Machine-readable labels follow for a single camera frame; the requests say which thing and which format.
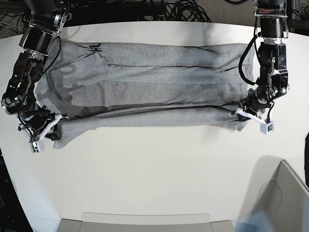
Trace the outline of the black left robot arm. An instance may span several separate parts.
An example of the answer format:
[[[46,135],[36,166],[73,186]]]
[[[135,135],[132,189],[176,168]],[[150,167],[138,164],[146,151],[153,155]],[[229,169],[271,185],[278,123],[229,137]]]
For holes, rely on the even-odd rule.
[[[255,20],[260,23],[260,32],[254,32],[246,50],[242,54],[238,70],[240,77],[247,84],[257,85],[250,89],[248,96],[239,101],[235,111],[240,120],[254,119],[264,123],[261,114],[265,109],[272,110],[274,100],[288,91],[288,71],[286,64],[286,45],[282,42],[288,38],[288,20],[285,0],[255,0]],[[256,55],[260,64],[260,76],[255,82],[244,75],[242,65],[251,47],[256,46],[256,39],[262,38]]]

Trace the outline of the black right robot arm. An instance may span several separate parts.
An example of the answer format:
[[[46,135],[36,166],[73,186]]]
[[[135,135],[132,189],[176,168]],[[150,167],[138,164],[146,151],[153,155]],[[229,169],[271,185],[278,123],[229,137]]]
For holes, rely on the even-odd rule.
[[[69,15],[67,0],[27,0],[27,29],[19,43],[24,52],[14,64],[13,74],[1,99],[1,105],[9,115],[16,115],[18,129],[29,134],[31,143],[43,138],[60,140],[58,122],[61,114],[39,106],[34,95],[35,84],[47,73],[44,64]]]

